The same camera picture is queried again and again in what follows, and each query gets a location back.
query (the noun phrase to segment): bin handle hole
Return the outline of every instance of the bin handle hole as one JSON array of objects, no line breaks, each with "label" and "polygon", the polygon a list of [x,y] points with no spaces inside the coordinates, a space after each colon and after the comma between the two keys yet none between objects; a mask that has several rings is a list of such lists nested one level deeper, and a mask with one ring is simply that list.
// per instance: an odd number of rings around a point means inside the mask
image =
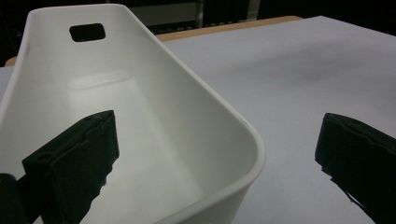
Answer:
[{"label": "bin handle hole", "polygon": [[105,27],[101,23],[72,26],[69,32],[75,42],[88,42],[106,37]]}]

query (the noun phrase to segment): white table surface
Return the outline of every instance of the white table surface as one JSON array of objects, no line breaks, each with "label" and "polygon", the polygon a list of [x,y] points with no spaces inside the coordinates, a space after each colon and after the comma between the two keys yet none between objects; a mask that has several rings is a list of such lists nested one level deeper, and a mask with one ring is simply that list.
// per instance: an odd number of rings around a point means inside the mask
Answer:
[{"label": "white table surface", "polygon": [[[261,134],[234,224],[374,223],[314,160],[332,112],[396,136],[396,37],[318,17],[165,42]],[[0,93],[12,67],[0,68]]]}]

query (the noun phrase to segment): white tray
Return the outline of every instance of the white tray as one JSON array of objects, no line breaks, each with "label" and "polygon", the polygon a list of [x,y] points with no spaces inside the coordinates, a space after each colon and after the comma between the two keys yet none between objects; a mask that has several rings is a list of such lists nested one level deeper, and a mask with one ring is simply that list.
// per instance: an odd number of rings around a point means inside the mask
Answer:
[{"label": "white tray", "polygon": [[[72,39],[70,27],[93,23],[104,39]],[[119,5],[29,14],[0,105],[1,172],[20,178],[22,159],[109,109],[120,158],[83,223],[231,223],[262,170],[262,140]]]}]

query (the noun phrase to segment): plastic container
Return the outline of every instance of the plastic container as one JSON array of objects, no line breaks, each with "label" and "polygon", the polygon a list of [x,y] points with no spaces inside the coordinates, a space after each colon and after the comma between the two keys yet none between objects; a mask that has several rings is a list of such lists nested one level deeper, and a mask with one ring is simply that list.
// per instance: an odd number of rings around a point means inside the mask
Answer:
[{"label": "plastic container", "polygon": [[264,165],[262,140],[119,5],[29,14],[0,106],[1,172],[20,178],[23,158],[109,109],[120,158],[83,223],[232,222]]}]

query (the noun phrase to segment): white plastic bin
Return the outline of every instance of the white plastic bin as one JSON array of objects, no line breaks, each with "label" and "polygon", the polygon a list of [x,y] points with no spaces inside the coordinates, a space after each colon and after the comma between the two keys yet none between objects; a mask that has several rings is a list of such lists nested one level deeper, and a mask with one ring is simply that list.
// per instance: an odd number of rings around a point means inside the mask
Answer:
[{"label": "white plastic bin", "polygon": [[[73,40],[71,27],[93,23],[105,38]],[[109,109],[120,158],[83,223],[232,222],[264,165],[262,140],[124,6],[29,14],[0,105],[0,171],[22,177],[22,159]]]}]

